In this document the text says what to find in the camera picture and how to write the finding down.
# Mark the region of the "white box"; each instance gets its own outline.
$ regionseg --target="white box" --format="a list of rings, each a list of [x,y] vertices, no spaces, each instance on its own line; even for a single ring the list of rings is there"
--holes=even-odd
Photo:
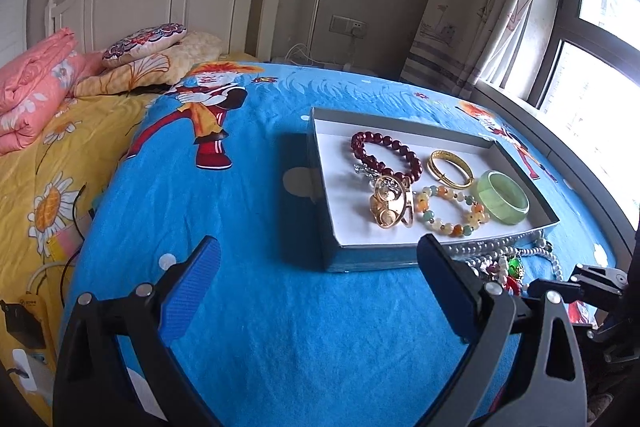
[[[351,136],[364,130],[400,140],[423,164],[433,150],[444,149],[460,156],[476,177],[487,170],[497,170],[523,188],[529,198],[530,210],[526,219],[517,225],[505,225],[492,219],[469,237],[435,234],[454,257],[493,250],[498,245],[513,245],[516,241],[531,241],[542,237],[543,230],[559,222],[537,187],[497,141],[413,121],[313,108],[308,134],[309,158],[312,167],[319,169],[319,176],[315,176],[319,186],[315,191],[323,196],[318,207],[324,263],[329,271],[415,266],[418,240],[430,233],[420,221],[422,214],[419,213],[411,228],[398,224],[384,230],[375,223],[369,210],[372,195],[369,180],[354,171],[354,165],[359,162],[351,151]],[[375,144],[366,144],[366,149],[394,171],[408,170],[406,162],[391,149]],[[438,165],[456,180],[455,168],[447,170],[443,162]],[[424,186],[439,184],[425,168],[412,189],[420,191]],[[465,203],[441,198],[431,198],[430,208],[436,217],[451,223],[463,222],[463,213],[468,210]]]

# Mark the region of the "blue gripper pad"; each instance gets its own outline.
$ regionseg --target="blue gripper pad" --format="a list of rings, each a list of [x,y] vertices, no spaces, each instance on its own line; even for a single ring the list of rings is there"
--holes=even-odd
[[[213,237],[205,238],[191,255],[191,264],[162,303],[158,333],[165,346],[184,335],[220,269],[220,244]]]

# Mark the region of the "screw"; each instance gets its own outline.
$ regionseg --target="screw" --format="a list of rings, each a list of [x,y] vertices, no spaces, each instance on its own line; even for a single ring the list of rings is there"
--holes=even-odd
[[[80,304],[81,306],[87,306],[87,304],[91,302],[91,299],[92,299],[91,293],[89,292],[83,293],[81,296],[78,297],[78,304]]]
[[[550,292],[546,293],[546,300],[552,302],[553,304],[559,304],[560,302],[562,302],[562,297],[558,292],[551,290]]]
[[[137,286],[136,295],[138,297],[148,297],[151,295],[151,292],[154,290],[154,287],[151,286],[148,282],[144,282]]]
[[[502,294],[502,286],[500,286],[497,282],[488,282],[484,285],[484,291],[486,291],[489,295],[498,296]]]

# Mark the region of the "jewelry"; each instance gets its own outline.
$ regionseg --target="jewelry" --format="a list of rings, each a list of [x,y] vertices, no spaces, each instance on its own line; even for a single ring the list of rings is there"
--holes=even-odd
[[[402,221],[404,226],[414,223],[413,195],[393,176],[379,176],[369,198],[369,208],[381,229],[390,229]]]
[[[506,174],[487,171],[478,179],[474,192],[489,213],[507,225],[516,225],[529,213],[529,198]]]
[[[466,225],[443,223],[439,217],[435,217],[433,210],[429,210],[429,198],[432,196],[449,201],[456,200],[459,203],[464,201],[468,204],[471,207],[471,212],[465,213]],[[427,227],[451,237],[471,235],[480,225],[488,223],[491,219],[489,214],[484,211],[484,206],[478,203],[473,196],[465,196],[462,192],[454,192],[452,188],[447,188],[444,185],[423,187],[422,192],[419,192],[415,198],[415,210],[423,212],[422,220]]]
[[[553,245],[543,237],[536,240],[534,248],[501,247],[482,255],[459,259],[459,261],[466,263],[481,279],[495,280],[501,284],[504,282],[502,286],[505,289],[511,289],[515,295],[519,295],[516,291],[526,292],[529,288],[528,284],[522,283],[524,277],[522,257],[531,257],[533,255],[548,260],[551,263],[551,271],[555,279],[558,281],[564,280],[558,256],[553,253]],[[520,275],[520,278],[517,279],[513,275]],[[517,290],[513,287],[514,283],[518,287]]]
[[[443,174],[443,172],[440,171],[440,169],[436,167],[434,160],[444,160],[458,167],[466,174],[465,183],[461,185],[456,182],[452,182],[449,178],[446,177],[445,174]],[[434,178],[436,178],[439,182],[447,185],[447,187],[462,190],[463,188],[470,187],[471,183],[473,183],[474,181],[474,174],[473,172],[471,172],[471,167],[469,167],[469,165],[460,156],[456,156],[449,151],[433,151],[431,153],[431,156],[429,156],[429,159],[427,160],[427,168],[431,171],[431,174],[433,174]]]
[[[367,155],[364,150],[364,144],[375,143],[385,147],[391,147],[394,151],[398,151],[399,155],[404,156],[411,170],[409,172],[393,172],[384,162],[379,162],[373,155]],[[409,150],[409,147],[402,145],[398,140],[392,139],[390,136],[382,136],[380,133],[372,133],[371,131],[357,132],[351,137],[351,150],[356,159],[360,160],[364,166],[373,169],[383,176],[393,176],[399,182],[409,187],[412,183],[417,182],[422,174],[422,162],[415,155],[415,152]]]

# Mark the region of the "window frame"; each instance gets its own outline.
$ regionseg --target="window frame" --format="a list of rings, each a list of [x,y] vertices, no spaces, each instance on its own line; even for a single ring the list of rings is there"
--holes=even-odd
[[[636,245],[636,225],[629,223],[617,201],[591,169],[540,120],[540,107],[553,79],[564,42],[594,55],[640,85],[640,52],[603,28],[580,19],[581,2],[558,0],[548,47],[527,100],[521,100],[505,90],[506,80],[503,79],[499,87],[478,82],[472,91],[471,101],[500,114],[560,172],[601,226],[616,257],[616,267],[627,270]]]
[[[580,19],[582,0],[558,0],[549,45],[531,87],[527,102],[542,107],[548,93],[564,42],[594,55],[640,86],[640,51],[599,26]]]

